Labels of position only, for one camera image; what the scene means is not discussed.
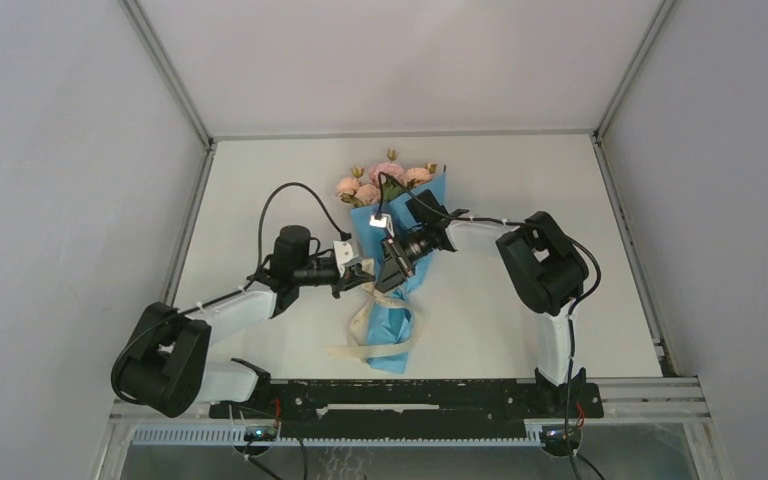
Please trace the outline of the pink fake flower bunch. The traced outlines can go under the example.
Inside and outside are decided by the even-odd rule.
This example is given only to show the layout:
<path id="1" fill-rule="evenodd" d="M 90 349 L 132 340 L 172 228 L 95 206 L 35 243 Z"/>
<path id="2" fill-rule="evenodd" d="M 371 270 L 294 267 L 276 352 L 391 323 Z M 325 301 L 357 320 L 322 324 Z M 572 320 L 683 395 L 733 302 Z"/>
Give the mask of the pink fake flower bunch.
<path id="1" fill-rule="evenodd" d="M 403 166 L 398 152 L 388 149 L 385 159 L 369 167 L 353 166 L 336 184 L 335 196 L 353 208 L 389 203 L 408 190 L 429 186 L 441 177 L 439 163 Z"/>

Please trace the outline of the blue wrapping paper sheet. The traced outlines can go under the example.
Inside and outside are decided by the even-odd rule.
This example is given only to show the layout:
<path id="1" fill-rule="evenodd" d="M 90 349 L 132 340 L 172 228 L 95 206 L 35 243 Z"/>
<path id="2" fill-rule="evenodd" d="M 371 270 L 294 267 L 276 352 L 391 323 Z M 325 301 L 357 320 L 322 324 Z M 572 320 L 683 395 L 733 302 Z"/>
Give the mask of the blue wrapping paper sheet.
<path id="1" fill-rule="evenodd" d="M 411 260 L 410 276 L 387 261 L 387 249 L 382 242 L 388 239 L 389 231 L 370 221 L 390 216 L 394 233 L 407 233 L 417 227 L 419 221 L 407 208 L 411 196 L 403 189 L 398 188 L 393 199 L 380 202 L 380 189 L 373 184 L 368 186 L 372 197 L 366 201 L 354 200 L 350 219 L 362 256 L 372 261 L 374 280 L 364 286 L 367 302 L 349 323 L 350 349 L 372 369 L 402 374 L 417 320 L 415 312 L 406 307 L 408 294 L 422 285 L 432 258 Z"/>

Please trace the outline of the cream lace ribbon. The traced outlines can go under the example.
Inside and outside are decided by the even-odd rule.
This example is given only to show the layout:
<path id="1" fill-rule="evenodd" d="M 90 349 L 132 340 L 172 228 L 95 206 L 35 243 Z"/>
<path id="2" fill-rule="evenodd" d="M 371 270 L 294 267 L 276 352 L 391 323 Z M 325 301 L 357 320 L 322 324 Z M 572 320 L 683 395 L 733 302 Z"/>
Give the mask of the cream lace ribbon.
<path id="1" fill-rule="evenodd" d="M 326 347 L 325 353 L 367 363 L 407 355 L 423 333 L 424 315 L 401 289 L 384 294 L 372 280 L 361 288 L 366 300 L 347 325 L 346 344 Z"/>

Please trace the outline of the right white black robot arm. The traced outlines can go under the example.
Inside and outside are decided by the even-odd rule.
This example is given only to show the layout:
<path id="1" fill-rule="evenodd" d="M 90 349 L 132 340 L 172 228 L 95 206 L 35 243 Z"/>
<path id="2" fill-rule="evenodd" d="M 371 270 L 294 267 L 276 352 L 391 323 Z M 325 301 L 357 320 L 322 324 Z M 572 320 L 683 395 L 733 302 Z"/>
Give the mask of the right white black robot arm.
<path id="1" fill-rule="evenodd" d="M 390 293 L 403 286 L 435 251 L 496 253 L 519 300 L 538 318 L 539 406 L 549 415 L 565 415 L 577 403 L 576 387 L 586 382 L 577 359 L 575 311 L 595 291 L 585 285 L 591 273 L 601 272 L 595 257 L 545 211 L 522 221 L 449 212 L 429 191 L 411 195 L 406 207 L 416 224 L 402 233 L 380 207 L 369 218 L 384 233 L 376 289 Z"/>

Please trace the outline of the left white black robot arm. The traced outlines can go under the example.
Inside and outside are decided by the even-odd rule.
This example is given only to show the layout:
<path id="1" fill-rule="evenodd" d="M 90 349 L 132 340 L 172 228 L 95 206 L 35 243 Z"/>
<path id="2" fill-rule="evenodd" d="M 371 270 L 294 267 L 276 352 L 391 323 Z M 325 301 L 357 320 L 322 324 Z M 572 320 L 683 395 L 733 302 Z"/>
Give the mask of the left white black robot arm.
<path id="1" fill-rule="evenodd" d="M 208 356 L 220 341 L 284 313 L 304 287 L 326 286 L 338 298 L 372 281 L 350 234 L 341 233 L 325 252 L 313 252 L 312 240 L 307 228 L 285 226 L 243 285 L 185 310 L 148 305 L 112 366 L 114 394 L 170 418 L 202 402 L 234 402 L 250 417 L 265 414 L 273 401 L 263 383 L 269 373 L 245 360 Z"/>

